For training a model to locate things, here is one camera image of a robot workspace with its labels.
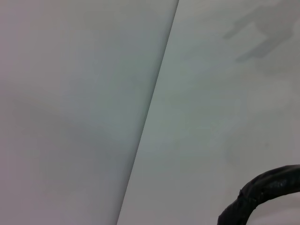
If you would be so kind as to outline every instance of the white wall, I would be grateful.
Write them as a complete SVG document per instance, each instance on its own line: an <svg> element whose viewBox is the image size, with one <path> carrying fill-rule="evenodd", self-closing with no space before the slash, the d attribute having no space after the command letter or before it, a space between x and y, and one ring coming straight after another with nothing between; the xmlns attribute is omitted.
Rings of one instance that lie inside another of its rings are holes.
<svg viewBox="0 0 300 225"><path fill-rule="evenodd" d="M0 3L0 223L116 224L176 0Z"/></svg>

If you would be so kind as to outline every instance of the black cable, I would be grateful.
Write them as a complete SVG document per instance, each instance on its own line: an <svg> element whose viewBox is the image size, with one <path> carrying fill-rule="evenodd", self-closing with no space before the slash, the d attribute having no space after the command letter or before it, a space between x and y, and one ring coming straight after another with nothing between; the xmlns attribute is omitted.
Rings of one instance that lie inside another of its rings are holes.
<svg viewBox="0 0 300 225"><path fill-rule="evenodd" d="M240 190L238 198L219 216L217 225L245 225L258 205L299 191L300 165L286 165L267 171Z"/></svg>

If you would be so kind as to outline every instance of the black hose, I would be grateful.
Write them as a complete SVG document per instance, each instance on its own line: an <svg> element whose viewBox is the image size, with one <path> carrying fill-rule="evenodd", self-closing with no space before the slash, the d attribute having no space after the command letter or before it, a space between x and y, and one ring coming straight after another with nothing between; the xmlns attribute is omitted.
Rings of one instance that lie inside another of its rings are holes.
<svg viewBox="0 0 300 225"><path fill-rule="evenodd" d="M246 225L258 205L299 191L300 165L286 165L267 171L240 190L238 198L219 216L217 225Z"/></svg>

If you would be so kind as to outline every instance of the white surface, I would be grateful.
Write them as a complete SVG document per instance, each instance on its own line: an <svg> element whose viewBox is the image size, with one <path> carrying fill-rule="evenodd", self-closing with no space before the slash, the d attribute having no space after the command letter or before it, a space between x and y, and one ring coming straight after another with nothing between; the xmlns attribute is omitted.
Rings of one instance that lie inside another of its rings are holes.
<svg viewBox="0 0 300 225"><path fill-rule="evenodd" d="M252 178L300 163L299 9L180 0L118 225L216 225ZM298 224L299 205L299 195L267 202L248 224Z"/></svg>
<svg viewBox="0 0 300 225"><path fill-rule="evenodd" d="M117 223L176 3L1 1L1 225Z"/></svg>

